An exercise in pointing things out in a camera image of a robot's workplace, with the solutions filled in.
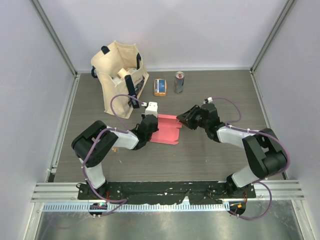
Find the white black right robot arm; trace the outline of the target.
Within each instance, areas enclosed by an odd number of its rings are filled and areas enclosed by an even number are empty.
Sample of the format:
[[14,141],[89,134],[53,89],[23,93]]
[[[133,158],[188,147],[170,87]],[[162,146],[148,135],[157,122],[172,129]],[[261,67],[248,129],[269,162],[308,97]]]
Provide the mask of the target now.
[[288,163],[288,155],[270,128],[244,130],[220,120],[213,103],[194,105],[176,119],[185,127],[204,129],[209,139],[231,144],[244,149],[247,166],[226,178],[226,194],[236,198],[249,185],[273,176],[283,170]]

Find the pink paper box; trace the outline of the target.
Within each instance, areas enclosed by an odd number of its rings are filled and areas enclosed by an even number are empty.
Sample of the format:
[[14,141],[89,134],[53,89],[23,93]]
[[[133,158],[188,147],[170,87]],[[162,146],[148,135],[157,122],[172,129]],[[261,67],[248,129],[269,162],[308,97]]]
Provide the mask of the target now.
[[158,114],[158,131],[151,136],[150,142],[177,145],[182,124],[175,115]]

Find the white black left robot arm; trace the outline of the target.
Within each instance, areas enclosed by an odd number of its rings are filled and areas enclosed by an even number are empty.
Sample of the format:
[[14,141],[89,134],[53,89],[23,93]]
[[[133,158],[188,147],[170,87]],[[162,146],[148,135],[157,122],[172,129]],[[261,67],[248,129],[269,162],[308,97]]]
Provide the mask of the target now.
[[102,160],[113,148],[139,150],[151,140],[158,131],[158,117],[143,114],[142,120],[131,130],[119,130],[105,125],[101,120],[95,121],[80,135],[71,147],[81,162],[89,194],[100,200],[107,192],[107,180],[102,169]]

